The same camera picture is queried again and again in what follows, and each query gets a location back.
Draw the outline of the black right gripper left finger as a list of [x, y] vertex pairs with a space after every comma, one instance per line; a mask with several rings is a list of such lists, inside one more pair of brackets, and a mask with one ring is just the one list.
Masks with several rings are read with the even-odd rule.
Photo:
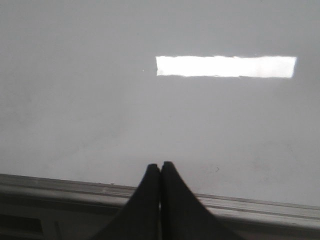
[[149, 164], [128, 202], [95, 240], [157, 240], [159, 237], [160, 170]]

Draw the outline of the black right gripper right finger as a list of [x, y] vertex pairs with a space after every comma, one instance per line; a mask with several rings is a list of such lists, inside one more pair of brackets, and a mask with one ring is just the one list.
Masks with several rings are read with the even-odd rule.
[[161, 226], [165, 240], [228, 240], [228, 230], [197, 200], [172, 162], [161, 169]]

